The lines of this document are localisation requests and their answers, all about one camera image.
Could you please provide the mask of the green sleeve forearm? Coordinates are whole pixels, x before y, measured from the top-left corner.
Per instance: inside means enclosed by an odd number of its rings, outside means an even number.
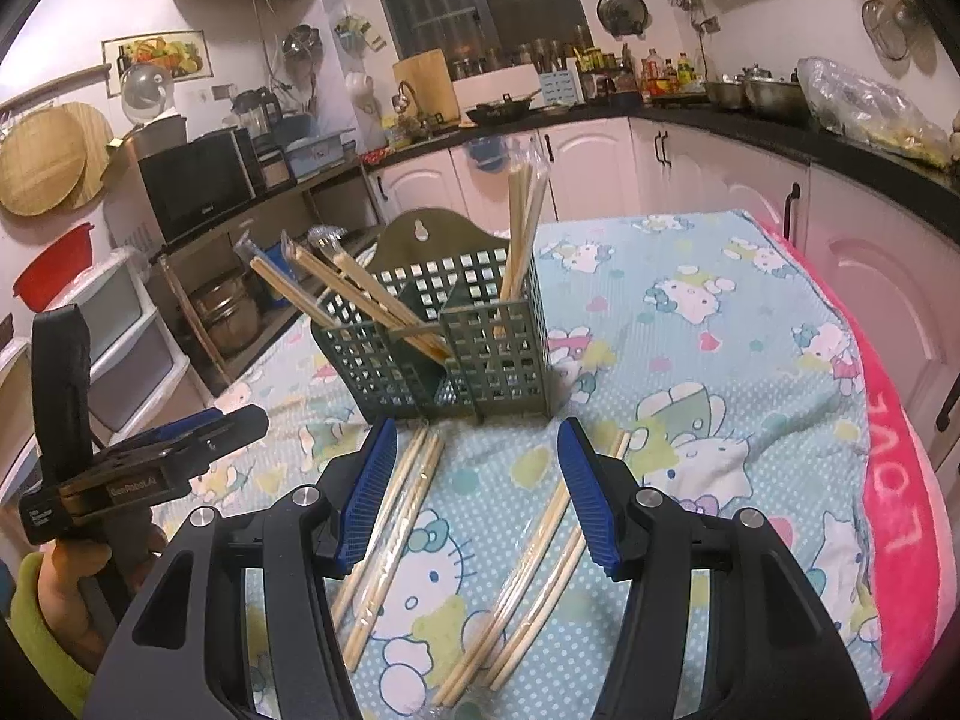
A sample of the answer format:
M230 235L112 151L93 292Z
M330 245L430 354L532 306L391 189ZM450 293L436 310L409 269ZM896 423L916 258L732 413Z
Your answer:
M93 674L78 665L60 647L44 621L37 583L43 565L41 553L28 554L21 561L8 610L3 613L14 640L36 668L44 684L73 718L82 717Z

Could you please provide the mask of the left hand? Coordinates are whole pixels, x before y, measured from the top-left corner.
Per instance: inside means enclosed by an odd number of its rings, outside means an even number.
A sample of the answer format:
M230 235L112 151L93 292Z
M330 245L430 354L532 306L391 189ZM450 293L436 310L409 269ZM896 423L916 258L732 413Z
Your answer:
M99 574L112 557L109 544L57 539L44 550L37 577L39 611L53 639L83 670L94 673L106 651L80 592L80 580Z

